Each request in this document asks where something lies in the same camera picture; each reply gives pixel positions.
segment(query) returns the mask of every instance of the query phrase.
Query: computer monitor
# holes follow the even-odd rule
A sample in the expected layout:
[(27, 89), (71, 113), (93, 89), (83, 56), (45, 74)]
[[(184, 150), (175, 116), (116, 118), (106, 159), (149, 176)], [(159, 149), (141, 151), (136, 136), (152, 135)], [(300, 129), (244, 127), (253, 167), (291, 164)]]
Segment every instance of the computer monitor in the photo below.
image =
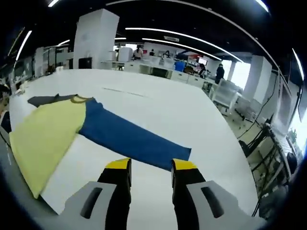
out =
[(206, 59), (203, 59), (201, 57), (198, 58), (198, 63), (201, 63), (201, 64), (204, 64), (205, 66), (207, 65), (207, 60)]
[(79, 59), (79, 69), (91, 69), (92, 68), (92, 58), (85, 57)]
[(272, 128), (283, 136), (286, 136), (288, 133), (293, 106), (292, 95), (288, 84), (283, 78), (279, 78), (279, 95), (276, 112), (272, 119)]

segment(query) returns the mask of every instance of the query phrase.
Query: office chair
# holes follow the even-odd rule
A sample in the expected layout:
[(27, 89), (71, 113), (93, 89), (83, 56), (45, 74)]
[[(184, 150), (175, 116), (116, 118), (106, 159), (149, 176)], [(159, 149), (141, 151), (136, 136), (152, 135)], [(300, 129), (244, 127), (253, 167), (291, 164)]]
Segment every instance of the office chair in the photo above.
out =
[(160, 57), (155, 57), (155, 56), (149, 56), (149, 60), (151, 65), (153, 66), (158, 66), (160, 63), (161, 58)]
[(231, 110), (237, 100), (238, 87), (231, 81), (221, 79), (216, 90), (212, 87), (209, 93), (210, 99), (216, 105), (219, 105), (228, 110)]

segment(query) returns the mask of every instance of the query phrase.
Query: pillar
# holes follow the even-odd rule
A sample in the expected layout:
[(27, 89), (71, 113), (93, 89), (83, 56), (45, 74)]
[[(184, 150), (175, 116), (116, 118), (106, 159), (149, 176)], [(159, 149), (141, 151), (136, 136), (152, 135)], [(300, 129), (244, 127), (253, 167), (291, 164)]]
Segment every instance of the pillar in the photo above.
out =
[(44, 75), (43, 65), (44, 65), (44, 48), (40, 47), (36, 49), (34, 56), (34, 74), (36, 77)]
[(243, 96), (261, 105), (269, 86), (271, 71), (272, 65), (265, 57), (253, 55)]
[(79, 18), (74, 43), (73, 68), (78, 69), (80, 58), (92, 58), (92, 68), (109, 59), (113, 51), (119, 17), (100, 9)]
[(234, 71), (235, 71), (235, 67), (236, 67), (236, 62), (232, 61), (231, 66), (230, 66), (230, 70), (229, 70), (229, 74), (228, 74), (228, 78), (227, 78), (228, 81), (231, 81), (232, 76), (233, 76)]

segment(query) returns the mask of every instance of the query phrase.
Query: fluorescent light strip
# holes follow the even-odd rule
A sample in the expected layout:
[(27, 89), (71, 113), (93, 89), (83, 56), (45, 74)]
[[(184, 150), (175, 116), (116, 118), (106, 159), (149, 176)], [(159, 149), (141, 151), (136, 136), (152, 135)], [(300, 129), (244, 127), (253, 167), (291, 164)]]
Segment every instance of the fluorescent light strip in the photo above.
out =
[(27, 35), (25, 36), (24, 41), (23, 41), (23, 43), (21, 44), (21, 47), (20, 47), (20, 49), (19, 49), (19, 51), (18, 51), (18, 54), (17, 54), (17, 56), (16, 56), (16, 61), (18, 61), (19, 56), (20, 56), (20, 53), (21, 53), (22, 49), (24, 48), (24, 45), (25, 45), (26, 41), (28, 40), (28, 38), (29, 38), (29, 36), (30, 36), (31, 33), (32, 33), (32, 30), (30, 30), (30, 31), (27, 33)]
[(297, 64), (298, 64), (298, 68), (299, 68), (299, 71), (301, 72), (302, 79), (304, 80), (304, 79), (305, 79), (305, 76), (304, 76), (304, 72), (303, 72), (303, 67), (302, 67), (301, 61), (298, 59), (298, 56), (297, 56), (297, 54), (296, 54), (296, 52), (294, 51), (293, 48), (292, 48), (292, 51), (293, 51), (294, 56), (295, 56), (295, 58), (296, 58), (296, 61), (297, 61)]
[(204, 51), (201, 51), (201, 50), (199, 50), (199, 49), (195, 49), (195, 48), (192, 48), (192, 47), (189, 47), (189, 46), (185, 46), (185, 45), (182, 45), (182, 44), (179, 44), (179, 43), (168, 42), (168, 41), (157, 40), (157, 39), (150, 39), (150, 38), (142, 38), (142, 40), (145, 40), (145, 41), (153, 41), (153, 42), (163, 42), (163, 43), (168, 43), (168, 44), (173, 44), (173, 45), (185, 47), (185, 48), (188, 48), (188, 49), (193, 49), (193, 50), (198, 51), (198, 52), (200, 52), (200, 53), (203, 53), (203, 54), (205, 54), (205, 55), (208, 55), (208, 56), (211, 56), (211, 57), (213, 57), (213, 58), (216, 58), (216, 59), (218, 59), (219, 61), (222, 61), (220, 58), (218, 58), (218, 57), (216, 57), (216, 56), (214, 56), (214, 55), (212, 55), (212, 54), (208, 54), (208, 53), (206, 53), (206, 52), (204, 52)]
[(57, 4), (59, 0), (53, 0), (49, 5), (48, 7), (53, 7), (55, 4)]
[(60, 46), (60, 45), (65, 44), (65, 43), (67, 43), (67, 42), (70, 42), (70, 40), (66, 40), (66, 41), (64, 41), (64, 42), (61, 42), (61, 43), (59, 43), (57, 46)]
[(224, 50), (224, 49), (222, 49), (222, 48), (220, 48), (220, 47), (218, 47), (218, 46), (216, 46), (216, 45), (214, 45), (214, 44), (212, 44), (212, 43), (210, 43), (210, 42), (207, 42), (207, 41), (205, 41), (205, 40), (201, 40), (201, 39), (199, 39), (199, 38), (190, 36), (190, 35), (181, 34), (181, 33), (173, 32), (173, 31), (169, 31), (169, 30), (160, 30), (160, 29), (153, 29), (153, 28), (137, 28), (137, 27), (134, 28), (134, 27), (131, 27), (131, 28), (126, 28), (126, 30), (150, 30), (150, 31), (165, 32), (165, 33), (170, 33), (170, 34), (174, 34), (174, 35), (180, 35), (180, 36), (192, 38), (192, 39), (195, 39), (195, 40), (197, 40), (197, 41), (204, 42), (204, 43), (206, 43), (206, 44), (208, 44), (208, 45), (211, 45), (211, 46), (213, 46), (213, 47), (215, 47), (215, 48), (217, 48), (217, 49), (219, 49), (219, 50), (222, 50), (223, 52), (229, 54), (230, 56), (233, 56), (233, 57), (234, 57), (235, 59), (237, 59), (238, 61), (244, 62), (244, 61), (242, 61), (241, 59), (239, 59), (237, 56), (233, 55), (232, 53), (230, 53), (230, 52), (228, 52), (228, 51), (226, 51), (226, 50)]
[(268, 9), (268, 7), (264, 4), (264, 2), (263, 1), (261, 1), (261, 0), (256, 0), (256, 2), (258, 2), (259, 3), (259, 5), (260, 6), (262, 6), (263, 7), (263, 9), (265, 9), (265, 11), (266, 12), (269, 12), (269, 9)]

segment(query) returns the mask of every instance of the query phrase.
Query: white table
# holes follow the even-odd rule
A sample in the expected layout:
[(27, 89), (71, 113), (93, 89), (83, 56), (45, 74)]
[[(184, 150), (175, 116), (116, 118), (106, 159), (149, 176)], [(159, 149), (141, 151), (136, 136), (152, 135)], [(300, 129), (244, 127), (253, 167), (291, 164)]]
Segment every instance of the white table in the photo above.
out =
[[(258, 199), (246, 157), (227, 122), (201, 89), (122, 71), (64, 70), (30, 82), (25, 94), (11, 98), (12, 129), (35, 109), (26, 102), (28, 98), (57, 93), (93, 96), (111, 112), (192, 148), (189, 160), (204, 178), (236, 196), (247, 214), (253, 212)], [(67, 198), (88, 181), (96, 181), (107, 163), (122, 158), (77, 135), (41, 196), (60, 213)], [(132, 161), (131, 196), (129, 230), (177, 229), (170, 172)]]

